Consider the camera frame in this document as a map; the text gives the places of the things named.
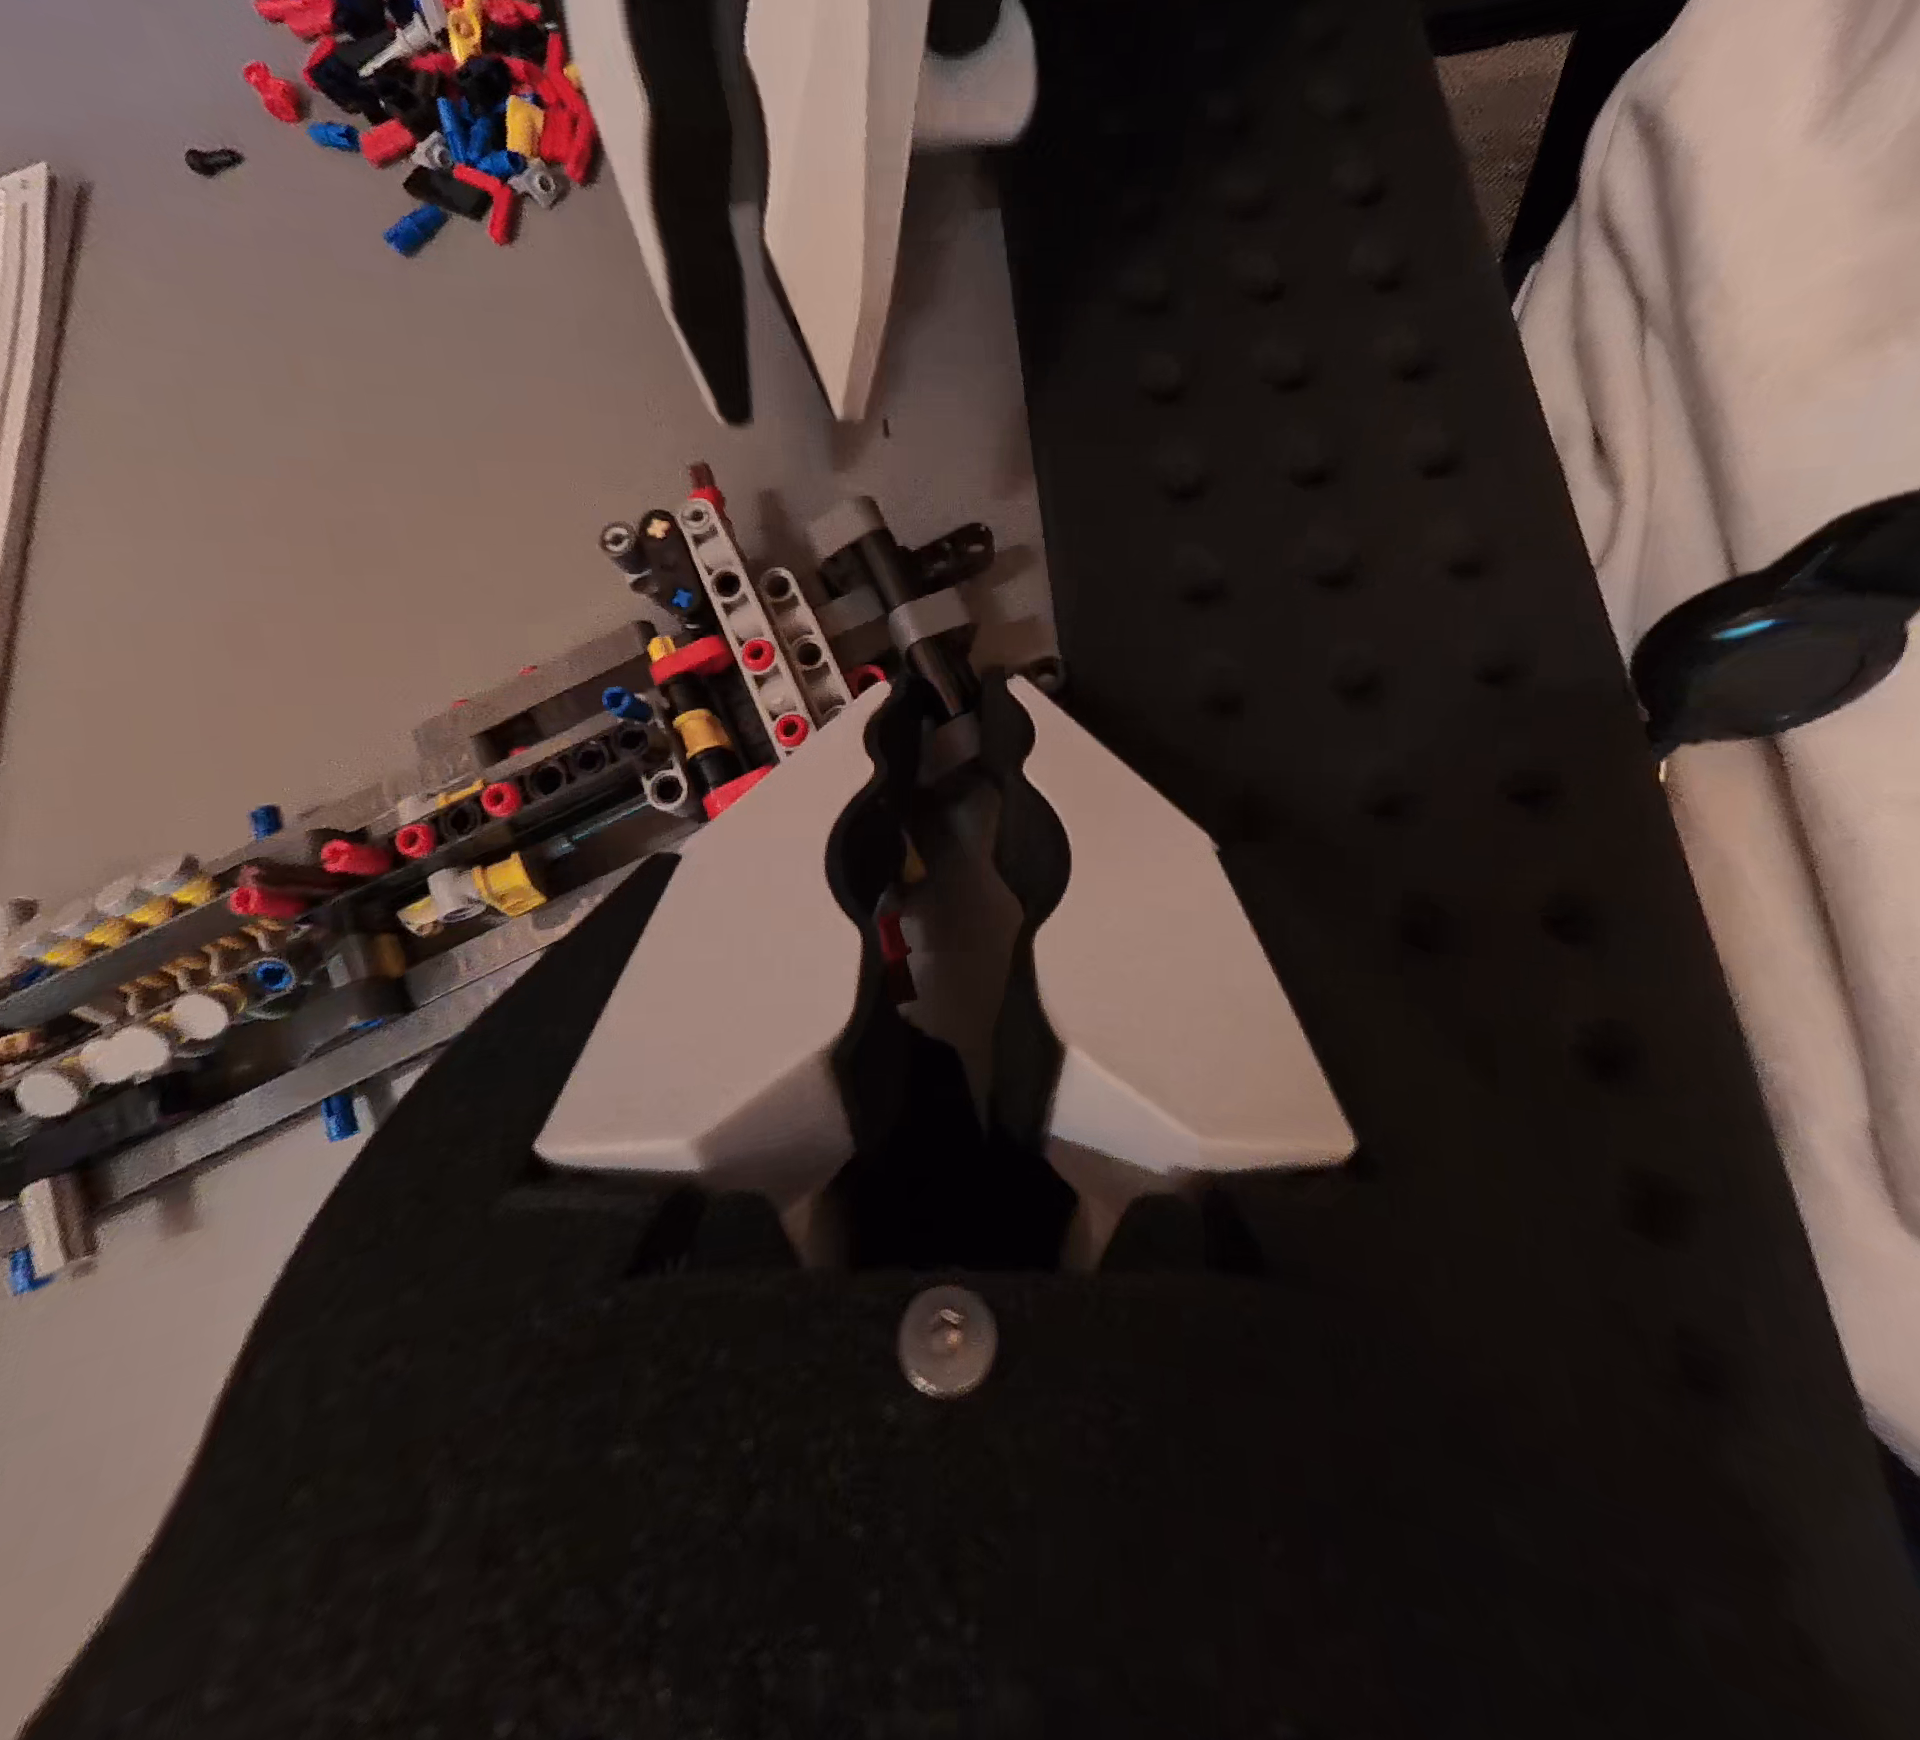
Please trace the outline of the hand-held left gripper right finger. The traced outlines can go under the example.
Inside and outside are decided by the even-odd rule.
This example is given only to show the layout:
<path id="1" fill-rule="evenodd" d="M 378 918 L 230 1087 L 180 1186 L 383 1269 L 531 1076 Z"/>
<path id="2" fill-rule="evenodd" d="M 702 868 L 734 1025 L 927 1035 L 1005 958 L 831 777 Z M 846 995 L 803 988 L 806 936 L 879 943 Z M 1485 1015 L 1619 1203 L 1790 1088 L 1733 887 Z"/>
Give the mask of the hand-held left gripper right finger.
<path id="1" fill-rule="evenodd" d="M 990 679 L 992 866 L 1018 906 L 990 1129 L 1065 1198 L 1059 1254 L 1226 1177 L 1356 1153 L 1213 839 L 1023 675 Z"/>

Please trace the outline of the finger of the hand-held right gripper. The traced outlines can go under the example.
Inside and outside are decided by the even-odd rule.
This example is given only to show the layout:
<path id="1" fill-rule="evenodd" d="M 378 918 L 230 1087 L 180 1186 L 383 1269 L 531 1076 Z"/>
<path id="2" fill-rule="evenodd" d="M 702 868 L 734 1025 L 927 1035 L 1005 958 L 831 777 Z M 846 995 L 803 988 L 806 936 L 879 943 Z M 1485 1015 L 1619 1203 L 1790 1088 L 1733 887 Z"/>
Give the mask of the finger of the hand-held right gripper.
<path id="1" fill-rule="evenodd" d="M 762 247 L 828 408 L 864 417 L 900 254 L 931 0 L 748 0 Z"/>
<path id="2" fill-rule="evenodd" d="M 734 228 L 729 0 L 560 0 L 569 52 L 640 261 L 703 404 L 753 419 L 745 277 Z"/>

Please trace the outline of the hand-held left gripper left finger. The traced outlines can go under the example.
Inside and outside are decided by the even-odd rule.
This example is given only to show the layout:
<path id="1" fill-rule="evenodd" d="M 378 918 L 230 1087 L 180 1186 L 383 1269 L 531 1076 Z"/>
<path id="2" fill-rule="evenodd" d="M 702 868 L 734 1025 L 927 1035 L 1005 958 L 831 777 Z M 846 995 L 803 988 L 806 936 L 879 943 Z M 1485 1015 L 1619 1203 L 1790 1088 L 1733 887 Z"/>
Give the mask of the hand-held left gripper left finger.
<path id="1" fill-rule="evenodd" d="M 770 1202 L 802 1257 L 852 1256 L 834 1053 L 884 964 L 894 807 L 879 682 L 684 842 L 539 1133 L 563 1173 Z"/>

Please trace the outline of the grey lego car chassis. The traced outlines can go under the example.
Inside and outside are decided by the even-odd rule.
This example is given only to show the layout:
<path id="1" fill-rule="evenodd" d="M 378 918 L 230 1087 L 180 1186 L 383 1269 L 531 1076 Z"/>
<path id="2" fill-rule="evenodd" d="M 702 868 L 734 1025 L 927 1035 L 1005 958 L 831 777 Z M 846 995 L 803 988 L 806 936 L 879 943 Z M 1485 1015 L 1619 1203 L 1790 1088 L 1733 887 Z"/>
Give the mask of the grey lego car chassis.
<path id="1" fill-rule="evenodd" d="M 94 1211 L 187 1177 L 294 1116 L 363 1125 L 363 1088 L 419 1074 L 511 984 L 856 706 L 923 689 L 918 794 L 977 763 L 976 618 L 965 587 L 996 562 L 983 523 L 904 548 L 869 500 L 816 527 L 823 603 L 803 575 L 739 552 L 723 493 L 692 470 L 677 508 L 598 544 L 663 625 L 635 619 L 458 701 L 414 734 L 413 768 L 285 827 L 252 813 L 223 863 L 168 858 L 3 936 L 3 1280 L 24 1295 L 94 1254 Z M 887 998 L 915 997 L 900 898 L 922 855 L 882 807 L 900 866 L 848 936 L 849 1010 L 872 1018 L 856 1098 L 900 1103 L 875 1158 L 823 1155 L 857 1259 L 1042 1265 L 1070 1190 L 1011 1129 L 962 1127 L 956 1049 L 860 993 L 868 953 Z"/>

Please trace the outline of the pile of small lego pieces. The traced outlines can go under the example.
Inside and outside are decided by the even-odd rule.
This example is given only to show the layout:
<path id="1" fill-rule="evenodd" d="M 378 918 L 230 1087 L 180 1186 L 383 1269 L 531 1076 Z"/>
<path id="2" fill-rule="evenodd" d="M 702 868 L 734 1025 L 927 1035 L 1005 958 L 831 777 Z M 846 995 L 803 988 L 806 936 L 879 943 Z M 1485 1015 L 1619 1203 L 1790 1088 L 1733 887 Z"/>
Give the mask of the pile of small lego pieces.
<path id="1" fill-rule="evenodd" d="M 397 261 L 451 224 L 508 248 L 598 166 L 559 0 L 252 0 L 252 17 L 294 51 L 248 61 L 246 94 L 401 200 L 381 234 Z"/>

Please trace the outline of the lego instruction booklet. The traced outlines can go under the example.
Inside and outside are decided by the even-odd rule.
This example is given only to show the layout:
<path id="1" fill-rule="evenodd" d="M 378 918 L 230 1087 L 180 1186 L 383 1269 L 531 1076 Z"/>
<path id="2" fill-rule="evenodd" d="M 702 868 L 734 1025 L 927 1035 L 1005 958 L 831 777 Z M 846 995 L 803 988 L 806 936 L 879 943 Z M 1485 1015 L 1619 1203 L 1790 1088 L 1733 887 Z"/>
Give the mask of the lego instruction booklet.
<path id="1" fill-rule="evenodd" d="M 2 174 L 2 695 L 9 695 L 20 603 L 57 386 L 79 184 L 35 162 Z"/>

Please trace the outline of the black dotted pad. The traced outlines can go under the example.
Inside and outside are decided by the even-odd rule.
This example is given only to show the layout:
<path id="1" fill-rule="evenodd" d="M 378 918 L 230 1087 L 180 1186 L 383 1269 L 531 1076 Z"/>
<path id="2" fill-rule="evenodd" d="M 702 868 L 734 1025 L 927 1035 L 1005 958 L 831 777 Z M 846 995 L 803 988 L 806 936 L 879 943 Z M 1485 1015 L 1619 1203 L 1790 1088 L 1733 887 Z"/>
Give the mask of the black dotted pad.
<path id="1" fill-rule="evenodd" d="M 1251 1269 L 1039 1277 L 1057 1736 L 1913 1736 L 1915 1597 L 1412 0 L 1027 0 L 1067 704 L 1356 1130 Z"/>

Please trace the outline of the black round disc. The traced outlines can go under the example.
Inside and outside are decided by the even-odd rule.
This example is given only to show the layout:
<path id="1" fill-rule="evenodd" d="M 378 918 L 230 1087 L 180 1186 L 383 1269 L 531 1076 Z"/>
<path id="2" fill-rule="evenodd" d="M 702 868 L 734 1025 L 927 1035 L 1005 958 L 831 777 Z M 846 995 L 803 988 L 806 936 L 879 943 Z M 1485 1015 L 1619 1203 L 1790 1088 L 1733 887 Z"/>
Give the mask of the black round disc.
<path id="1" fill-rule="evenodd" d="M 1917 493 L 1860 505 L 1787 554 L 1669 609 L 1626 674 L 1650 750 L 1751 743 L 1884 682 L 1917 614 Z"/>

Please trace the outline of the person in white shirt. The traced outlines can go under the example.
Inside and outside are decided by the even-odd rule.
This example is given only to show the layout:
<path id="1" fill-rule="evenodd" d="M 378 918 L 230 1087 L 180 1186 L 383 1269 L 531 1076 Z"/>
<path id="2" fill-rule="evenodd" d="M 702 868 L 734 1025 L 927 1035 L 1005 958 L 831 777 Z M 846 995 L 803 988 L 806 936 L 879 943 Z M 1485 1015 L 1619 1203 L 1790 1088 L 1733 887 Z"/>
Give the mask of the person in white shirt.
<path id="1" fill-rule="evenodd" d="M 1619 647 L 1915 487 L 1917 0 L 1689 0 L 1514 308 Z M 1874 1432 L 1917 1457 L 1915 651 L 1668 803 Z"/>

